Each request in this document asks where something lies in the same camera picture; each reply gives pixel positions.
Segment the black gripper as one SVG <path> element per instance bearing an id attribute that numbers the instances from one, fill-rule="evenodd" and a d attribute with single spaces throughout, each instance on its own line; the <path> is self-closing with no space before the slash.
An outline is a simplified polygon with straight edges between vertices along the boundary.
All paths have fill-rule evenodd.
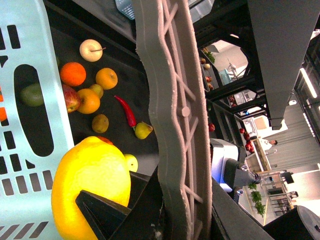
<path id="1" fill-rule="evenodd" d="M 168 221 L 158 172 L 151 176 L 130 173 L 127 207 L 100 195 L 81 190 L 78 209 L 99 240 L 167 240 Z"/>

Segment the left gripper grey lattice finger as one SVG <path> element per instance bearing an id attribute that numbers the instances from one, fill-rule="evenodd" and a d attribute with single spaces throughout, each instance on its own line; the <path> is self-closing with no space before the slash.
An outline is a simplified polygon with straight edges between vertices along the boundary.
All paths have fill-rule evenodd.
<path id="1" fill-rule="evenodd" d="M 185 0 L 135 0 L 136 51 L 147 74 L 169 240 L 211 234 L 211 153 L 194 27 Z"/>

